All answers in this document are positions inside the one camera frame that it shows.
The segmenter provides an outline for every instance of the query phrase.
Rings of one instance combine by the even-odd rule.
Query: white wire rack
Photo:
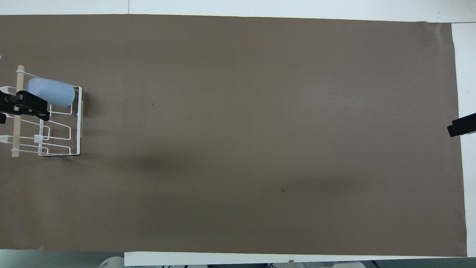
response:
[[[23,73],[24,75],[31,77],[31,78],[39,78],[36,75],[20,71],[18,70],[17,73]],[[80,148],[81,148],[81,137],[82,137],[82,118],[83,118],[83,100],[82,100],[82,93],[83,89],[79,86],[73,86],[75,93],[77,94],[77,102],[73,102],[69,106],[69,112],[56,112],[53,110],[53,106],[49,105],[48,111],[50,115],[53,116],[54,114],[61,114],[64,116],[74,116],[76,118],[76,124],[71,127],[66,124],[62,124],[56,122],[54,120],[49,120],[48,125],[45,125],[45,121],[42,119],[38,119],[39,122],[33,122],[30,120],[21,119],[21,122],[36,125],[39,129],[38,134],[34,135],[33,137],[21,136],[20,135],[20,143],[18,149],[11,149],[12,152],[23,152],[23,153],[32,153],[38,154],[41,156],[68,156],[68,155],[79,155]],[[10,89],[16,89],[10,86],[1,87],[5,93],[10,93]],[[73,106],[77,106],[75,109],[75,113],[73,114]],[[15,117],[7,115],[7,118],[14,119]],[[68,137],[57,137],[52,135],[52,128],[53,130],[64,130],[68,133]],[[61,141],[71,141],[74,139],[76,141],[75,148],[71,148],[72,146],[66,146],[61,144],[56,144],[57,142]],[[14,136],[13,135],[0,135],[0,143],[7,143],[13,144],[14,143]]]

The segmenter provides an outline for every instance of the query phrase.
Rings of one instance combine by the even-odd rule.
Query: wire dish rack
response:
[[[23,80],[23,76],[30,78],[39,78],[36,75],[24,72],[23,66],[19,66],[17,70],[17,87],[4,86],[0,87],[0,90],[4,93],[11,93],[10,90],[21,90],[23,87],[23,81],[19,85],[19,77]],[[82,119],[83,119],[83,89],[79,86],[73,86],[75,91],[75,101],[69,106],[69,112],[58,112],[54,110],[54,106],[49,105],[48,111],[51,114],[51,118],[54,115],[61,115],[62,118],[67,118],[67,121],[72,122],[72,117],[75,118],[76,124],[63,124],[54,120],[45,122],[42,119],[38,119],[39,122],[31,120],[25,120],[20,117],[21,115],[7,115],[7,118],[14,120],[13,135],[0,135],[0,143],[12,144],[12,157],[18,157],[19,152],[32,153],[41,156],[69,156],[79,155],[81,148],[82,137]],[[33,136],[20,135],[20,123],[26,123],[38,128],[38,134]],[[55,131],[66,133],[66,137],[59,137],[53,135]]]

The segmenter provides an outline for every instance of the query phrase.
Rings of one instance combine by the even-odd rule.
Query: brown surface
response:
[[[465,256],[451,25],[1,16],[85,90],[84,152],[1,145],[0,247]]]

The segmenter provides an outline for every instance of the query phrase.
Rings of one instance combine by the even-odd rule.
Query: wooden stick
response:
[[[25,71],[25,66],[18,65],[18,71]],[[23,73],[17,73],[17,92],[23,90]],[[19,150],[20,149],[20,127],[21,127],[21,115],[15,115],[15,119],[13,120],[13,146],[11,147],[12,150]],[[11,157],[19,157],[19,151],[11,152]]]

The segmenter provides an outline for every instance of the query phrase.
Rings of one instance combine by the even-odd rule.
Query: white object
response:
[[[476,2],[473,0],[130,0],[129,13],[475,22]]]
[[[0,15],[127,14],[129,0],[0,1]]]
[[[197,265],[233,263],[285,263],[328,262],[377,259],[445,258],[428,256],[372,256],[372,255],[304,255],[304,254],[245,254],[245,253],[197,253],[197,252],[151,252],[135,251],[124,253],[126,266],[148,265]]]
[[[61,108],[70,106],[74,101],[73,86],[56,80],[32,78],[25,90],[47,101],[48,104]]]
[[[8,135],[0,135],[0,143],[8,143]]]
[[[453,24],[459,116],[476,112],[476,23]],[[476,134],[462,135],[465,187],[466,245],[468,257],[476,257]]]
[[[332,268],[365,268],[365,265],[363,265],[360,261],[340,261],[334,264]]]
[[[9,93],[10,93],[10,92],[9,92],[9,89],[10,89],[10,88],[11,88],[11,89],[15,89],[15,88],[12,87],[12,86],[2,86],[2,87],[0,87],[0,91],[2,91],[3,93],[9,94]]]
[[[110,257],[103,261],[99,268],[126,268],[123,257]]]

